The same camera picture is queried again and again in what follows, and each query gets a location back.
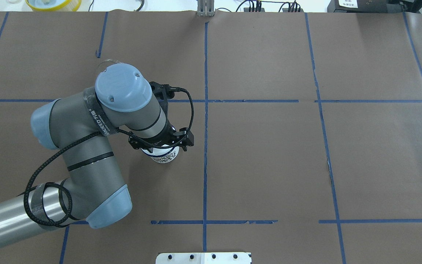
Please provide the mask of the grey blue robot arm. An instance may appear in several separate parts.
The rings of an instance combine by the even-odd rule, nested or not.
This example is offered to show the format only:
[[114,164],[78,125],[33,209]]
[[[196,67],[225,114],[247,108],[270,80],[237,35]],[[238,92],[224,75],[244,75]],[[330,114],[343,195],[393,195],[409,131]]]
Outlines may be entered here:
[[134,149],[166,153],[194,145],[191,109],[187,127],[176,129],[168,102],[180,87],[148,82],[134,66],[111,62],[95,84],[35,110],[34,136],[56,153],[32,174],[25,190],[0,203],[0,248],[85,220],[107,227],[131,212],[132,202],[108,140],[125,134]]

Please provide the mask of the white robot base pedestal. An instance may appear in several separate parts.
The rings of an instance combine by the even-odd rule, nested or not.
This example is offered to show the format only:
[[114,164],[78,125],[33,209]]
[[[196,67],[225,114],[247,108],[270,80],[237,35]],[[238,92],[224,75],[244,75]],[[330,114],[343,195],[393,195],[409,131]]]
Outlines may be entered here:
[[183,252],[160,253],[156,264],[251,264],[251,253],[247,252]]

